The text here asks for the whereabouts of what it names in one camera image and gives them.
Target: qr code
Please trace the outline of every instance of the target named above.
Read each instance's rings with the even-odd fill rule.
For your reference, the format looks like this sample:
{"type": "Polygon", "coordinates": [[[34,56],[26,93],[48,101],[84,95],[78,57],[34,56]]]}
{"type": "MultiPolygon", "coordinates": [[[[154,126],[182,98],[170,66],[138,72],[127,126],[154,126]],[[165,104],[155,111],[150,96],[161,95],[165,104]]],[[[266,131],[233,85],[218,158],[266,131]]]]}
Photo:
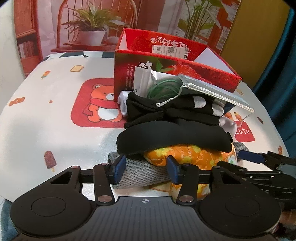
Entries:
{"type": "Polygon", "coordinates": [[[175,47],[168,47],[168,53],[175,53],[175,47]]]}

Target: printed tablecloth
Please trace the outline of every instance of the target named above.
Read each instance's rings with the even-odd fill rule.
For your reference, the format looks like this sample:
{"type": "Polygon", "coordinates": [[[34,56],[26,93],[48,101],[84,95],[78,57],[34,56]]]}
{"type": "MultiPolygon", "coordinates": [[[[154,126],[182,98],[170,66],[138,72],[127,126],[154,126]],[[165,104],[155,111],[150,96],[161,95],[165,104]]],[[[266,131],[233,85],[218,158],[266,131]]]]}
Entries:
{"type": "MultiPolygon", "coordinates": [[[[0,116],[0,196],[13,202],[72,165],[91,169],[107,161],[124,130],[124,120],[112,101],[113,71],[114,53],[87,51],[50,55],[33,70],[0,116]],[[98,109],[90,107],[93,102],[98,109]]],[[[288,156],[267,111],[250,88],[241,82],[235,94],[255,109],[249,117],[240,107],[227,114],[239,126],[235,139],[253,152],[288,156]]],[[[268,170],[248,161],[239,165],[268,170]]],[[[93,185],[84,185],[83,194],[93,200],[93,185]]],[[[149,187],[114,190],[114,194],[115,198],[168,195],[149,187]]]]}

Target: orange floral cloth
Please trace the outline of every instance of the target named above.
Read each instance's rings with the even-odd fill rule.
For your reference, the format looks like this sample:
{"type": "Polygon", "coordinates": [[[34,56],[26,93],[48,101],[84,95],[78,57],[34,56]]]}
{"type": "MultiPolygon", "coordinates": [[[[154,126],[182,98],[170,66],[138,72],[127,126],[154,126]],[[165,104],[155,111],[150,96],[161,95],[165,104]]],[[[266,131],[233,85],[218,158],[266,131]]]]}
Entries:
{"type": "MultiPolygon", "coordinates": [[[[175,145],[165,148],[159,148],[144,153],[145,159],[155,166],[165,166],[166,158],[172,155],[180,164],[191,163],[203,170],[211,170],[219,161],[225,161],[237,165],[236,153],[232,145],[232,151],[229,153],[221,151],[211,151],[202,149],[195,145],[175,145]]],[[[169,193],[176,199],[182,185],[171,184],[169,193]]],[[[197,188],[197,197],[201,198],[210,191],[208,184],[199,184],[197,188]]]]}

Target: cartoon bear print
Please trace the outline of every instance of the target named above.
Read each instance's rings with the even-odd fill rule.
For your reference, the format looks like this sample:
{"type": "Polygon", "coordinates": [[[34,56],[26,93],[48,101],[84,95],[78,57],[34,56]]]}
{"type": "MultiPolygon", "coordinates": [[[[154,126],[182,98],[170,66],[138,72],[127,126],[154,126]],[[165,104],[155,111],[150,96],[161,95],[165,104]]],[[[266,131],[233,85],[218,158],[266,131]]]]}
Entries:
{"type": "Polygon", "coordinates": [[[88,120],[91,122],[101,120],[121,121],[123,117],[118,109],[118,104],[114,102],[113,86],[95,84],[91,92],[90,103],[84,114],[88,116],[88,120]]]}

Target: green cord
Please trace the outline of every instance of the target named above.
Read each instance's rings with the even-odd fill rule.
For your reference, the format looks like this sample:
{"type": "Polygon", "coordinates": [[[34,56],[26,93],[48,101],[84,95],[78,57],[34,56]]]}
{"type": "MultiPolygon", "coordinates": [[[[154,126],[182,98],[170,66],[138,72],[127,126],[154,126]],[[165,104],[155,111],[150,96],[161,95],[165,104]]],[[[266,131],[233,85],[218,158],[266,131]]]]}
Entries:
{"type": "MultiPolygon", "coordinates": [[[[179,93],[179,90],[180,90],[180,87],[177,87],[175,85],[172,85],[171,87],[174,88],[174,89],[172,89],[172,88],[169,88],[169,86],[164,86],[164,87],[161,87],[160,86],[160,85],[165,84],[165,83],[168,83],[168,82],[171,82],[171,83],[173,82],[173,83],[177,83],[178,85],[180,85],[180,82],[178,82],[176,80],[164,80],[164,81],[161,81],[161,82],[157,83],[155,86],[153,86],[152,88],[149,89],[149,91],[147,93],[147,97],[150,99],[151,96],[152,96],[152,93],[154,91],[156,91],[156,93],[153,96],[158,95],[162,91],[162,89],[164,89],[164,88],[165,89],[169,89],[170,91],[174,92],[175,94],[178,94],[179,93]]],[[[171,95],[170,94],[166,94],[166,95],[164,95],[162,97],[159,97],[159,98],[161,99],[161,98],[164,98],[165,96],[171,96],[171,95]]]]}

